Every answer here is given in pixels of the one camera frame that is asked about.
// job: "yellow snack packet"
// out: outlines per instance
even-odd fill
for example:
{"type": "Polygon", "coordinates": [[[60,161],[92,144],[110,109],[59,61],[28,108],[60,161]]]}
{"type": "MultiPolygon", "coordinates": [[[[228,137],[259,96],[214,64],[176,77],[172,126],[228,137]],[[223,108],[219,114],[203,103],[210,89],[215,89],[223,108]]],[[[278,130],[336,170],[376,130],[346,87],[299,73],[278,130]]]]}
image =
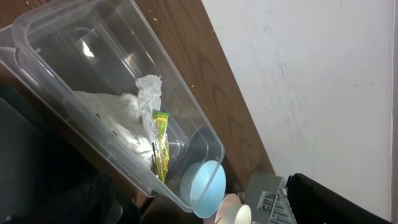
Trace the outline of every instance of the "yellow snack packet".
{"type": "Polygon", "coordinates": [[[155,149],[156,173],[158,178],[165,183],[170,160],[169,140],[167,139],[166,133],[169,114],[164,112],[154,112],[153,118],[159,132],[159,148],[155,149]]]}

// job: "wood grain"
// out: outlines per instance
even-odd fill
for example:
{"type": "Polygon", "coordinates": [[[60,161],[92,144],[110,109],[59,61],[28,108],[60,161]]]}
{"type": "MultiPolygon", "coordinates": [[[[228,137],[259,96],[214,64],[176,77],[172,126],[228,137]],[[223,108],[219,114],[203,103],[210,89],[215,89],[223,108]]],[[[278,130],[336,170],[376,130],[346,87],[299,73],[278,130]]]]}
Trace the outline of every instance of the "wood grain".
{"type": "MultiPolygon", "coordinates": [[[[0,28],[49,1],[0,0],[0,28]]],[[[193,95],[223,143],[226,151],[223,166],[229,183],[235,188],[232,191],[243,190],[242,187],[246,186],[250,174],[255,170],[273,174],[274,170],[201,1],[136,2],[185,82],[192,86],[193,95]]],[[[4,70],[0,70],[1,73],[0,84],[12,83],[25,96],[29,95],[15,78],[9,77],[4,70]]],[[[41,103],[35,101],[33,96],[28,99],[38,105],[41,103]]],[[[60,129],[65,129],[63,134],[75,147],[84,149],[80,152],[91,163],[102,172],[116,177],[118,187],[137,198],[137,190],[126,184],[101,157],[86,150],[89,146],[74,136],[72,130],[68,130],[66,125],[60,129]]]]}

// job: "transparent storage box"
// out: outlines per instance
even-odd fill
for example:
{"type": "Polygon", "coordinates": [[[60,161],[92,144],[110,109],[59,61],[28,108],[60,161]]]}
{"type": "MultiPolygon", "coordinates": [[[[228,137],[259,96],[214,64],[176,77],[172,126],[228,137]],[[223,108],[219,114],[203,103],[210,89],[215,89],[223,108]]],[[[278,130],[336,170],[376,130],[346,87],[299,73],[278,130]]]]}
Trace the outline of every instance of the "transparent storage box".
{"type": "Polygon", "coordinates": [[[4,28],[0,46],[1,62],[127,180],[150,197],[158,192],[171,198],[186,212],[200,204],[181,198],[182,175],[196,162],[220,165],[224,148],[134,1],[51,2],[4,28]],[[136,79],[148,74],[161,76],[161,110],[171,114],[165,184],[73,92],[136,95],[136,79]]]}

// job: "blue cup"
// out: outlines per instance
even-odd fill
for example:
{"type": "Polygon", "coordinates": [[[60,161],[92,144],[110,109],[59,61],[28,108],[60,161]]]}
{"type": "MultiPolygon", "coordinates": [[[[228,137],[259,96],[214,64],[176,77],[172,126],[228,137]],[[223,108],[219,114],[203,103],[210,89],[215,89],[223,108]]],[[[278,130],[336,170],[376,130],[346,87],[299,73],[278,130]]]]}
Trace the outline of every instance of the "blue cup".
{"type": "MultiPolygon", "coordinates": [[[[185,202],[192,205],[199,201],[217,165],[217,161],[207,161],[203,165],[197,162],[185,171],[180,185],[181,197],[185,202]]],[[[214,214],[223,201],[225,186],[225,172],[220,165],[202,201],[193,212],[200,218],[208,218],[214,214]]]]}

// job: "dirty white wall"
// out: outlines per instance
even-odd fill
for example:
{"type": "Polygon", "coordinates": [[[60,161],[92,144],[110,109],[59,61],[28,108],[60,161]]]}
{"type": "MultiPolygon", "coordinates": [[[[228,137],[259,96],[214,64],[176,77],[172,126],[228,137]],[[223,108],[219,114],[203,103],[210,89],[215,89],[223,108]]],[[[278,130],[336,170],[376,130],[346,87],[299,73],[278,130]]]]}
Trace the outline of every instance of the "dirty white wall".
{"type": "Polygon", "coordinates": [[[203,0],[277,175],[390,219],[393,0],[203,0]]]}

